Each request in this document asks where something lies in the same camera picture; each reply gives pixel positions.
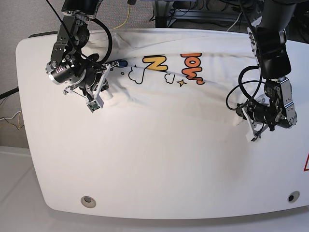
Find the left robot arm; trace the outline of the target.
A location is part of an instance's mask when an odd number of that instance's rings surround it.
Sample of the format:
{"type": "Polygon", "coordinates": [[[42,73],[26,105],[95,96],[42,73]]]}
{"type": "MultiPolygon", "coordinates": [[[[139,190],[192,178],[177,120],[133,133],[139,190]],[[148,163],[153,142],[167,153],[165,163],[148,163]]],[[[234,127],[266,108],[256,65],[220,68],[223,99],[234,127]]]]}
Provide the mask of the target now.
{"type": "Polygon", "coordinates": [[[247,100],[238,104],[236,112],[247,120],[252,128],[255,124],[262,125],[260,130],[252,130],[252,141],[259,138],[266,129],[274,131],[276,126],[288,129],[297,123],[292,86],[287,77],[292,69],[286,51],[285,29],[298,3],[297,0],[266,0],[261,21],[254,26],[246,13],[243,1],[239,2],[248,23],[248,35],[257,65],[248,66],[239,74],[239,88],[247,100]],[[259,87],[252,95],[244,88],[243,76],[251,70],[260,71],[258,85],[264,84],[268,104],[255,99],[259,87]]]}

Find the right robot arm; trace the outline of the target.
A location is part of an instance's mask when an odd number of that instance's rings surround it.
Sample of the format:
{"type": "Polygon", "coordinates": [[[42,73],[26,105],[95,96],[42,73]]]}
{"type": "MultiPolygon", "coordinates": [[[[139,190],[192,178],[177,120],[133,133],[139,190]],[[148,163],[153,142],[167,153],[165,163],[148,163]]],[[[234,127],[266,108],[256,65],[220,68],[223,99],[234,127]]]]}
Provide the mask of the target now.
{"type": "Polygon", "coordinates": [[[87,99],[86,105],[91,112],[104,105],[100,92],[109,88],[106,76],[111,68],[125,67],[126,61],[108,62],[112,53],[112,35],[109,29],[97,18],[99,0],[67,0],[62,6],[63,18],[53,46],[50,62],[46,65],[46,73],[57,85],[68,83],[63,93],[68,94],[79,88],[82,97],[87,99]],[[89,56],[82,53],[82,48],[89,41],[88,22],[101,26],[108,37],[108,48],[103,58],[94,53],[89,56]]]}

